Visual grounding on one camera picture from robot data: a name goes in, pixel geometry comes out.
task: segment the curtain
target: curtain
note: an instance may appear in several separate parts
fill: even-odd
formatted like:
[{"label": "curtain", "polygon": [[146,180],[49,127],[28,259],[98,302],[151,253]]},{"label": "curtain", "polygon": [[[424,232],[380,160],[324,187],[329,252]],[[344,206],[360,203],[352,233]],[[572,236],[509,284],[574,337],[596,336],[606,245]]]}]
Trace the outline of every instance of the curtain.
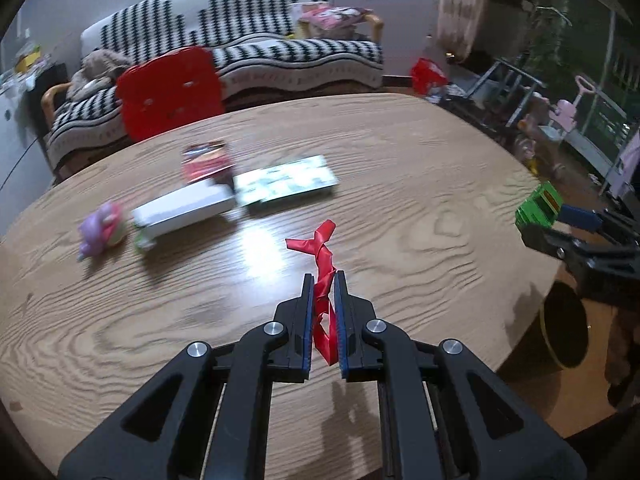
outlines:
[{"label": "curtain", "polygon": [[440,0],[438,44],[457,61],[465,60],[474,44],[486,0]]}]

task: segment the purple and pink plush toy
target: purple and pink plush toy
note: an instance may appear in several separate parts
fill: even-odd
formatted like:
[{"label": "purple and pink plush toy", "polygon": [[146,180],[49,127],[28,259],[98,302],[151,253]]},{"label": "purple and pink plush toy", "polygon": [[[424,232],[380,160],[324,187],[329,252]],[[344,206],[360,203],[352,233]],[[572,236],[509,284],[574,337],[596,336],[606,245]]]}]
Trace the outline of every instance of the purple and pink plush toy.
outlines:
[{"label": "purple and pink plush toy", "polygon": [[116,246],[127,233],[122,219],[122,209],[116,203],[102,204],[98,211],[91,213],[79,227],[82,241],[78,261],[89,256],[98,256],[106,249]]}]

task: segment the wooden table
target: wooden table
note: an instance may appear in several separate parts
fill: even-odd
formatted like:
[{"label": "wooden table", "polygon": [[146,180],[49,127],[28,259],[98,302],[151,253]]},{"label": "wooden table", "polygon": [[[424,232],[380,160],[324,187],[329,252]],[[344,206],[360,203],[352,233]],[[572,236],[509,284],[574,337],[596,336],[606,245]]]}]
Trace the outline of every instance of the wooden table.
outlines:
[{"label": "wooden table", "polygon": [[[249,218],[236,210],[76,262],[77,227],[106,200],[132,209],[183,185],[180,151],[224,138],[238,172],[322,154],[335,196]],[[252,108],[142,142],[63,182],[0,244],[0,398],[34,452],[62,457],[189,342],[237,340],[300,293],[314,260],[287,251],[327,218],[350,292],[412,337],[462,340],[496,369],[558,265],[524,247],[514,211],[536,181],[500,146],[396,94]],[[277,385],[268,478],[358,478],[378,468],[375,384],[345,384],[314,351],[304,385]]]}]

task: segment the red knotted ribbon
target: red knotted ribbon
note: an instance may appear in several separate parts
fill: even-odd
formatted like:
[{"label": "red knotted ribbon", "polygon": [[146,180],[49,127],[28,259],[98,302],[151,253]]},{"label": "red knotted ribbon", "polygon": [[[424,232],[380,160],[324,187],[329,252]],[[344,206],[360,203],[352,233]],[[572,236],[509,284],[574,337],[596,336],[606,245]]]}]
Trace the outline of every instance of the red knotted ribbon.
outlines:
[{"label": "red knotted ribbon", "polygon": [[[327,364],[333,365],[338,362],[338,336],[335,325],[335,311],[329,301],[329,290],[334,280],[335,267],[332,263],[332,254],[326,248],[325,243],[329,241],[334,233],[335,224],[331,220],[325,220],[314,232],[311,240],[292,240],[286,238],[287,249],[299,251],[301,253],[313,254],[316,257],[318,266],[318,280],[314,285],[314,343],[318,351],[324,357]],[[322,328],[320,322],[322,316],[329,315],[329,333]]]}]

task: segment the sofa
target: sofa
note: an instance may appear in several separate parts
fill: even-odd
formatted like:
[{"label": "sofa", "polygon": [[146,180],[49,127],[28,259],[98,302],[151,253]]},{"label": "sofa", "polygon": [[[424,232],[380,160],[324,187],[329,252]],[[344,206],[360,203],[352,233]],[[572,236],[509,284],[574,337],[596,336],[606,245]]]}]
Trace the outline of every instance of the sofa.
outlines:
[{"label": "sofa", "polygon": [[[296,24],[289,4],[310,1],[331,2],[145,0],[87,28],[81,35],[81,55],[108,48],[141,64],[176,48],[204,46],[212,52],[227,111],[287,98],[380,88],[382,21],[367,17],[377,42],[291,39]],[[115,87],[54,110],[54,95],[66,88],[68,84],[53,87],[42,100],[51,124],[47,153],[60,179],[131,142]]]}]

